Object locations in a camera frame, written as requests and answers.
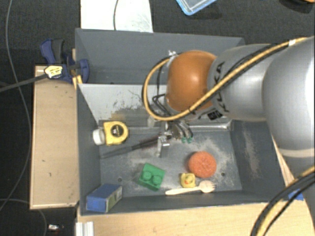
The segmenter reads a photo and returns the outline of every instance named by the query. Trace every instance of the gray bin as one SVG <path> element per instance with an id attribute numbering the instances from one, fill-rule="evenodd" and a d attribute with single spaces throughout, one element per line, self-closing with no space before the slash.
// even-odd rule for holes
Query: gray bin
<path id="1" fill-rule="evenodd" d="M 157 157 L 157 149 L 151 147 L 100 159 L 108 151 L 137 144 L 159 133 L 159 123 L 152 128 L 146 125 L 148 115 L 141 102 L 141 84 L 151 67 L 168 51 L 199 49 L 219 55 L 243 43 L 241 38 L 229 37 L 76 30 L 77 60 L 88 59 L 91 68 L 89 83 L 79 85 L 77 90 L 82 215 L 92 214 L 85 209 L 86 196 L 104 183 L 123 186 L 123 199 L 111 213 L 267 202 L 284 187 L 264 122 L 202 118 L 191 124 L 192 143 L 173 140 L 166 158 Z M 167 71 L 162 75 L 162 83 L 166 75 Z M 152 84 L 149 93 L 154 91 Z M 110 119 L 126 123 L 128 139 L 116 147 L 96 146 L 92 131 L 100 120 Z M 217 160 L 217 171 L 209 178 L 217 186 L 215 192 L 165 196 L 166 190 L 180 187 L 179 174 L 187 172 L 187 158 L 198 150 L 210 152 Z M 159 191 L 137 184 L 144 163 L 166 171 Z"/>

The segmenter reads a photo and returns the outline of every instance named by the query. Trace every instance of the white plastic spoon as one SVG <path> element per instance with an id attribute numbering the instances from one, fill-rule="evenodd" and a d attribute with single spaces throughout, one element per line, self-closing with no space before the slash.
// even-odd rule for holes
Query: white plastic spoon
<path id="1" fill-rule="evenodd" d="M 209 193 L 214 191 L 215 185 L 209 180 L 203 180 L 200 182 L 199 186 L 194 188 L 179 188 L 179 189 L 172 189 L 165 192 L 166 195 L 177 195 L 191 191 L 199 191 L 201 190 L 203 193 Z"/>

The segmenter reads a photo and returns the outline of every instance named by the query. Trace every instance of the small yellow toy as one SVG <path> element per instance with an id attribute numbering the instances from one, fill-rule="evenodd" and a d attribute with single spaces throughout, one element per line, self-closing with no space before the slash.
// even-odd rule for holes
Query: small yellow toy
<path id="1" fill-rule="evenodd" d="M 196 177 L 193 173 L 181 174 L 181 185 L 184 188 L 192 188 L 196 186 Z"/>

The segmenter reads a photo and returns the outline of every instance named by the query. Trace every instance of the dust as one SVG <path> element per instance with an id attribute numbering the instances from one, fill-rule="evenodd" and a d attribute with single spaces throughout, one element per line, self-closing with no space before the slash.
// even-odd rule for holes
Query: dust
<path id="1" fill-rule="evenodd" d="M 252 142 L 252 139 L 250 137 L 250 134 L 246 129 L 244 128 L 244 139 L 245 139 L 245 156 L 249 161 L 250 168 L 251 168 L 251 177 L 252 178 L 260 178 L 261 177 L 261 171 L 259 167 L 259 158 L 256 155 L 256 149 L 255 145 Z"/>

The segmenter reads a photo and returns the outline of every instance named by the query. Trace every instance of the white paper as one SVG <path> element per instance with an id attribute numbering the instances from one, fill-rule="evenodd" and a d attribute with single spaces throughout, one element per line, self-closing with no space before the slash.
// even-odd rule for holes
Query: white paper
<path id="1" fill-rule="evenodd" d="M 81 0 L 81 28 L 113 30 L 116 0 Z M 153 32 L 149 0 L 119 0 L 116 29 Z"/>

